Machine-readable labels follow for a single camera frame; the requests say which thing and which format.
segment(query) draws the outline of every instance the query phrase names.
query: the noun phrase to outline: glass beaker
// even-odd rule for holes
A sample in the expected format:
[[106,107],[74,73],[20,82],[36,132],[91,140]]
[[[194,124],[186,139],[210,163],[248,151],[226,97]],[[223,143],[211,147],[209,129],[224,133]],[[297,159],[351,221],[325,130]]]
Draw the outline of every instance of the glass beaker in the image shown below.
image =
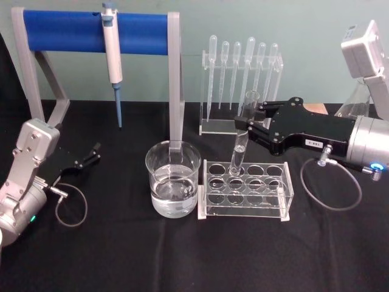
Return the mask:
[[188,215],[198,200],[200,153],[182,141],[163,141],[146,155],[151,201],[158,213],[167,218]]

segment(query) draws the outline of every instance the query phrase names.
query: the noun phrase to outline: test tube rack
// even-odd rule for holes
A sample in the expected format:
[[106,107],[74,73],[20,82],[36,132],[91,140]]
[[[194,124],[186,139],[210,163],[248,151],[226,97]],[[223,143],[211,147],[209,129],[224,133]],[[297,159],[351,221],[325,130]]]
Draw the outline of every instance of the test tube rack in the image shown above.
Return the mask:
[[[281,75],[283,71],[283,59],[278,49],[276,56],[262,56],[259,60],[256,54],[256,48],[250,61],[249,73],[247,78],[247,90],[252,90],[255,83],[255,74],[260,71],[257,91],[260,94],[260,102],[274,101],[277,97],[278,87],[280,85]],[[208,52],[202,51],[202,66],[201,66],[201,105],[200,105],[200,125],[199,134],[236,134],[234,117],[238,115],[238,101],[241,95],[243,86],[243,75],[245,69],[245,56],[242,53],[238,59],[238,67],[236,73],[235,89],[233,91],[233,103],[230,108],[230,85],[232,81],[234,68],[232,49],[230,48],[228,59],[225,64],[224,90],[222,94],[222,103],[219,108],[219,84],[221,81],[220,75],[222,71],[222,56],[219,49],[216,53],[213,86],[212,86],[212,107],[210,116],[207,117],[207,96],[209,87],[210,60]],[[266,86],[266,79],[269,79],[269,84]]]
[[289,221],[294,196],[287,162],[244,163],[238,176],[229,162],[204,160],[204,185],[199,186],[198,218],[207,216],[272,217]]

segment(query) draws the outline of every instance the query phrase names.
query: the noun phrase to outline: black tablecloth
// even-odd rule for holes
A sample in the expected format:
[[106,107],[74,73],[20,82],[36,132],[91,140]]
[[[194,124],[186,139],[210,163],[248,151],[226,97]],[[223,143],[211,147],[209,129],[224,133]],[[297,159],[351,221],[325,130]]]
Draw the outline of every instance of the black tablecloth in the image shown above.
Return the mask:
[[[308,198],[298,177],[302,163],[317,153],[272,157],[249,142],[245,161],[289,163],[295,191],[289,222],[198,221],[196,212],[167,219],[153,209],[144,163],[148,149],[168,136],[167,105],[126,102],[122,108],[119,131],[114,102],[71,103],[60,146],[83,156],[102,144],[99,165],[77,178],[88,218],[76,229],[60,225],[58,197],[48,194],[37,219],[2,250],[0,291],[389,291],[387,174],[372,182],[354,173],[363,190],[360,206],[331,212]],[[203,159],[229,161],[234,136],[199,136],[198,112],[197,103],[186,104],[184,140]],[[25,102],[0,103],[1,183],[26,119]],[[355,187],[334,167],[310,165],[306,181],[329,204],[355,199]]]

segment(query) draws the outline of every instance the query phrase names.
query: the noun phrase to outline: transfer pipette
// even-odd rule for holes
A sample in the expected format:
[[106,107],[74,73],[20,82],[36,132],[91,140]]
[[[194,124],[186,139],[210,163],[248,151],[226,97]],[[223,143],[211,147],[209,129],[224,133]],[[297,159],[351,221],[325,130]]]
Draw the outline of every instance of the transfer pipette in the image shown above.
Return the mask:
[[239,99],[238,116],[241,114],[242,111],[244,94],[246,93],[247,78],[249,76],[250,63],[254,53],[254,46],[255,46],[255,39],[253,37],[250,37],[247,40],[246,53],[244,54],[244,73],[243,73],[241,98]]
[[232,104],[233,91],[235,90],[236,72],[238,71],[239,59],[241,57],[241,48],[242,45],[239,41],[237,41],[233,45],[233,54],[232,54],[233,69],[232,69],[231,87],[230,87],[230,110]]
[[274,43],[274,44],[272,44],[272,47],[270,48],[269,70],[267,70],[265,85],[264,85],[264,89],[263,89],[263,97],[262,97],[263,102],[266,101],[267,92],[269,90],[269,85],[270,85],[270,78],[272,76],[272,71],[273,71],[275,59],[277,57],[277,52],[278,52],[278,44]]
[[119,128],[122,128],[122,109],[120,107],[120,87],[123,80],[122,61],[120,60],[119,31],[117,27],[117,9],[112,2],[103,3],[102,12],[104,44],[107,56],[109,81],[115,91],[116,114]]
[[212,89],[213,89],[213,71],[215,70],[216,61],[216,47],[218,46],[218,38],[216,35],[211,35],[209,38],[209,81],[208,81],[208,99],[207,99],[207,122],[209,120],[209,114],[211,113],[212,106]]
[[229,49],[230,44],[228,41],[223,41],[221,46],[221,71],[220,71],[220,82],[219,82],[219,110],[221,106],[221,99],[223,97],[223,87],[224,87],[224,76],[225,76],[225,66],[227,65],[227,60],[229,58]]
[[256,70],[255,70],[255,76],[254,76],[254,85],[253,85],[253,91],[256,91],[258,88],[258,82],[260,80],[260,73],[262,69],[262,62],[265,58],[265,51],[266,51],[266,44],[260,43],[258,46],[258,53],[256,54]]

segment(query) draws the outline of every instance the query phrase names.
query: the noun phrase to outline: pipette stand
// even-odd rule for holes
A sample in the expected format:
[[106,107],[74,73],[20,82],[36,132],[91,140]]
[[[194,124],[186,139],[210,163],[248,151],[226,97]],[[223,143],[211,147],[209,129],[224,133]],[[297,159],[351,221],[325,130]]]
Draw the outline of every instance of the pipette stand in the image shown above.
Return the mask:
[[[105,53],[101,14],[14,7],[12,23],[31,117],[46,121],[36,74],[36,59],[57,99],[47,122],[54,127],[62,122],[70,101],[54,73],[46,51]],[[170,139],[181,140],[185,103],[182,96],[179,13],[119,13],[118,27],[122,54],[168,57]]]
[[229,175],[229,165],[229,162],[204,160],[204,185],[199,186],[198,219],[245,216],[289,221],[294,191],[287,162],[243,163],[238,176]]
[[[241,94],[243,71],[244,71],[244,56],[241,55],[238,63],[238,71],[236,75],[235,90],[233,93],[233,104],[230,110],[230,81],[232,78],[233,60],[232,52],[227,60],[224,78],[224,90],[222,96],[222,105],[219,109],[219,81],[221,72],[221,56],[220,49],[215,61],[215,71],[213,78],[213,92],[212,92],[212,107],[210,117],[207,120],[207,94],[208,94],[208,75],[209,75],[209,59],[208,53],[202,51],[202,66],[201,66],[201,104],[200,104],[200,127],[199,134],[236,134],[234,117],[238,115],[238,102]],[[261,66],[256,62],[256,55],[252,57],[249,69],[249,77],[247,81],[246,91],[253,89],[253,80],[256,69]],[[274,101],[277,97],[278,87],[280,85],[281,75],[283,71],[283,60],[280,53],[277,53],[272,72],[270,75],[269,89],[267,94],[263,97],[264,84],[267,72],[271,68],[269,63],[269,56],[266,55],[262,62],[260,79],[258,82],[258,93],[260,94],[260,101]],[[265,125],[268,126],[268,120],[265,120]]]

